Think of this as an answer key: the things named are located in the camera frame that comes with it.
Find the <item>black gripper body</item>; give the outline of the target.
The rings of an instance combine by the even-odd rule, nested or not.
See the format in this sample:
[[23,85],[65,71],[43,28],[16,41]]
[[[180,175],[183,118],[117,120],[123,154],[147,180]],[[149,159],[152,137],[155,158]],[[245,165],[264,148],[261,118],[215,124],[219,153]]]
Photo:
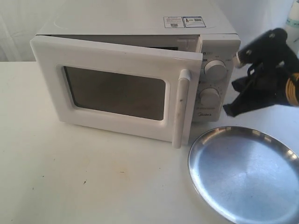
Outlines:
[[247,92],[276,94],[276,105],[299,105],[299,59],[287,45],[282,28],[268,30],[242,49],[243,64],[250,64]]

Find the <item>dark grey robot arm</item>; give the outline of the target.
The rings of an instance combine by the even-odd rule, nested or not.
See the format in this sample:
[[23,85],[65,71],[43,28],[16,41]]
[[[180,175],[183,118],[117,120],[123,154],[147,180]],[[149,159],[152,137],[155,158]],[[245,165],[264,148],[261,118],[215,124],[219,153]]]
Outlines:
[[261,34],[233,57],[234,66],[250,65],[247,75],[232,82],[239,93],[223,106],[230,117],[273,105],[299,105],[299,59],[287,45],[287,32],[282,28]]

